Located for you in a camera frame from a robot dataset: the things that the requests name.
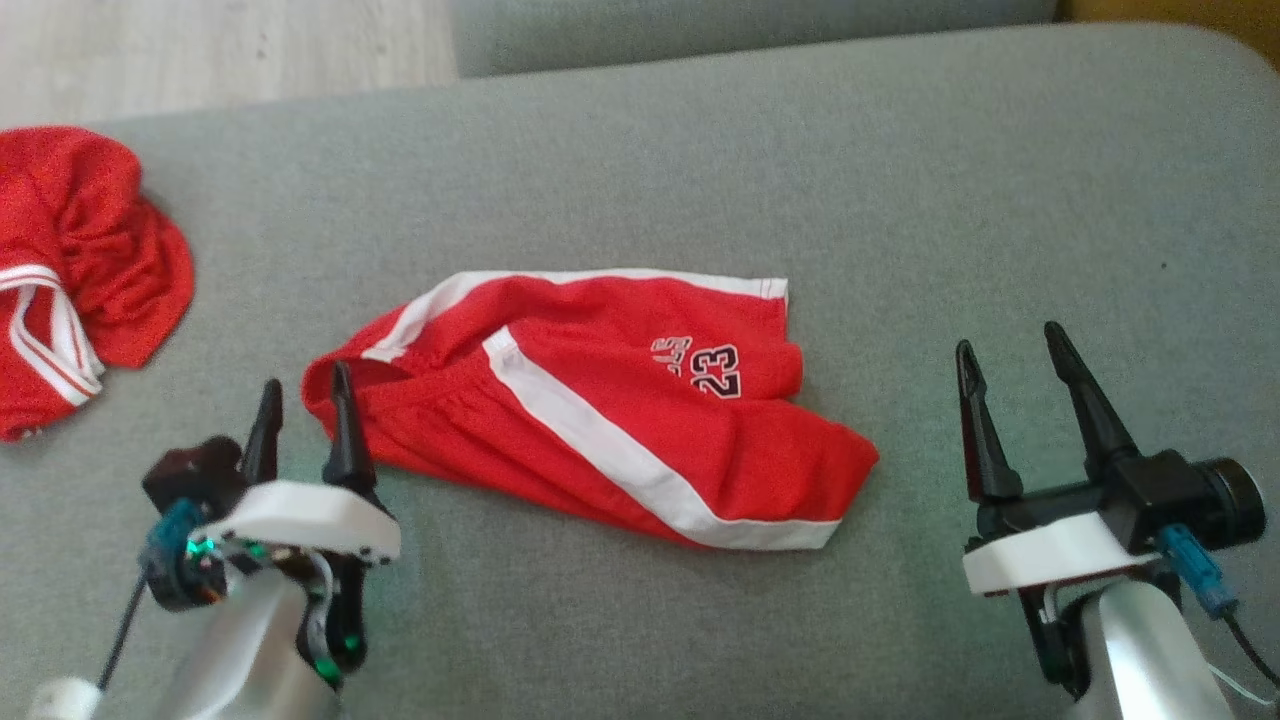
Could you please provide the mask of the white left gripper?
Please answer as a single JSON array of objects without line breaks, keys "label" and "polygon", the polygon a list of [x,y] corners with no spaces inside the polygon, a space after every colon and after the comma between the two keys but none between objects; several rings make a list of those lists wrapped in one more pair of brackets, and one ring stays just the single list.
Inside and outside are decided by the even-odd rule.
[{"label": "white left gripper", "polygon": [[378,475],[343,361],[333,368],[330,400],[328,486],[275,480],[283,387],[276,378],[265,383],[239,465],[253,487],[225,518],[204,525],[204,552],[221,561],[244,556],[257,565],[253,579],[279,575],[300,591],[301,619],[285,625],[285,638],[328,685],[342,685],[369,651],[365,574],[401,557],[402,533],[385,509],[353,492],[375,491]]}]

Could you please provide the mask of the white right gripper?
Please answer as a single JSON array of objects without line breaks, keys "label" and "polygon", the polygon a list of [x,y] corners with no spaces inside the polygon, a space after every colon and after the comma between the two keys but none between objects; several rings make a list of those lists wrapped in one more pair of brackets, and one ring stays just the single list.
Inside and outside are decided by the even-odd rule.
[{"label": "white right gripper", "polygon": [[[1062,325],[1046,322],[1043,333],[1071,398],[1085,475],[1101,479],[1140,451]],[[1048,683],[1065,691],[1160,691],[1160,553],[1133,555],[1120,546],[1098,514],[1100,486],[1021,495],[968,340],[956,346],[955,366],[966,488],[978,506],[978,533],[963,557],[972,593],[1019,598]]]}]

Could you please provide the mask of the grey fabric sofa seat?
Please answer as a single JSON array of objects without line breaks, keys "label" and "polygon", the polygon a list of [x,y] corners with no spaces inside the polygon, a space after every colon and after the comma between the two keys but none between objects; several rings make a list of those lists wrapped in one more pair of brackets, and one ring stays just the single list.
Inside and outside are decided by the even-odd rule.
[{"label": "grey fabric sofa seat", "polygon": [[1280,664],[1280,76],[1180,26],[822,44],[154,117],[140,156],[197,275],[142,372],[0,446],[0,720],[96,676],[172,447],[287,387],[282,474],[328,438],[310,361],[456,272],[655,266],[790,281],[801,401],[881,461],[826,550],[701,552],[381,470],[352,720],[1030,720],[1012,598],[966,588],[954,348],[1028,488],[1082,478],[1042,325],[1147,452],[1229,456],[1268,530],[1220,560]]}]

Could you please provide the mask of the red basketball shorts white stripe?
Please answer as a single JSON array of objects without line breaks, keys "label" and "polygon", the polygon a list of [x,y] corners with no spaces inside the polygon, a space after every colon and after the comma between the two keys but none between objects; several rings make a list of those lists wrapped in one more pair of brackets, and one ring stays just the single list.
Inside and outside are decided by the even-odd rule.
[{"label": "red basketball shorts white stripe", "polygon": [[316,357],[374,459],[645,536],[824,547],[879,455],[795,402],[788,282],[649,268],[461,272]]}]

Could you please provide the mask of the grey sofa back cushion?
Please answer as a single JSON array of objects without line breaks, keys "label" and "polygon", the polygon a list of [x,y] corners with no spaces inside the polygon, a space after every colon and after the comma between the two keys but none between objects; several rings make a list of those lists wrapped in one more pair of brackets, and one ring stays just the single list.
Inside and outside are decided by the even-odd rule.
[{"label": "grey sofa back cushion", "polygon": [[1050,23],[1061,0],[448,0],[460,76]]}]

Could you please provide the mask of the red jersey white sleeves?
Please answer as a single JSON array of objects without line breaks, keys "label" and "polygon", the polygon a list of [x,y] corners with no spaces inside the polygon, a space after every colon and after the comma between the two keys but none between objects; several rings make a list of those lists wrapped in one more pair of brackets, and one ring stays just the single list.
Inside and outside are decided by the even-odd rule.
[{"label": "red jersey white sleeves", "polygon": [[65,419],[180,323],[195,264],[140,159],[73,126],[0,131],[0,442]]}]

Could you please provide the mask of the yellow sofa cushion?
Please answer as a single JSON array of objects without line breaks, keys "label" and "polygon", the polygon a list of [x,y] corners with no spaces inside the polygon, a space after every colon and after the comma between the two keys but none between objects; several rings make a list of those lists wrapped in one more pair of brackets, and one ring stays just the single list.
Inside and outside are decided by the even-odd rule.
[{"label": "yellow sofa cushion", "polygon": [[1229,35],[1280,70],[1280,0],[1056,0],[1065,22],[1158,22]]}]

